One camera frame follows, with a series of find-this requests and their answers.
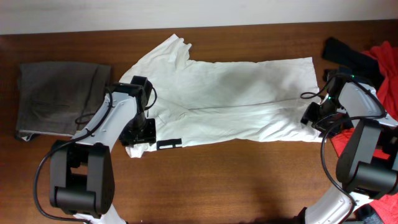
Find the white t-shirt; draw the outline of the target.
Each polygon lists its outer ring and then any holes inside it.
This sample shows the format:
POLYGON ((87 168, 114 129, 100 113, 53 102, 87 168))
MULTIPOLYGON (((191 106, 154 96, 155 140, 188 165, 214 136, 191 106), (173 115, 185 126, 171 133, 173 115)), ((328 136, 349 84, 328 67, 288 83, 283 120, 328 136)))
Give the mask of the white t-shirt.
POLYGON ((301 122, 310 101, 300 95, 318 91, 310 57, 211 63, 192 60, 190 47, 172 35, 121 77, 153 84, 149 116, 158 141, 178 139, 183 147, 233 139, 320 141, 301 122))

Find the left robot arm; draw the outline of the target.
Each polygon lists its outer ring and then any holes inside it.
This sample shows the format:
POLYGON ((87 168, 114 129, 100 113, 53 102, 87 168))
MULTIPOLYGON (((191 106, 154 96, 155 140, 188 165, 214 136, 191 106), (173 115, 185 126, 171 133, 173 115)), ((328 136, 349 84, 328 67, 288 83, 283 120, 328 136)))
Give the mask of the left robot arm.
POLYGON ((50 151, 50 204, 78 222, 124 223, 114 205, 111 150, 156 142, 155 120, 147 118, 153 85, 135 76, 115 83, 100 109, 71 141, 57 141, 50 151))

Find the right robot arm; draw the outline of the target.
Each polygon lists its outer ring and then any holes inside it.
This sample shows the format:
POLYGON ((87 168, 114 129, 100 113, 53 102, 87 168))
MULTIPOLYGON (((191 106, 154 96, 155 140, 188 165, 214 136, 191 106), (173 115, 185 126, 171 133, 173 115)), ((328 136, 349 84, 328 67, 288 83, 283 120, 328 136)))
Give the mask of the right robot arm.
POLYGON ((354 132, 339 155, 336 176, 326 162, 323 170, 332 186, 314 205, 296 217, 298 223, 344 223, 363 205, 397 194, 397 121, 388 114, 366 78, 332 70, 321 103, 310 103, 301 122, 320 131, 320 155, 325 142, 346 124, 354 132))

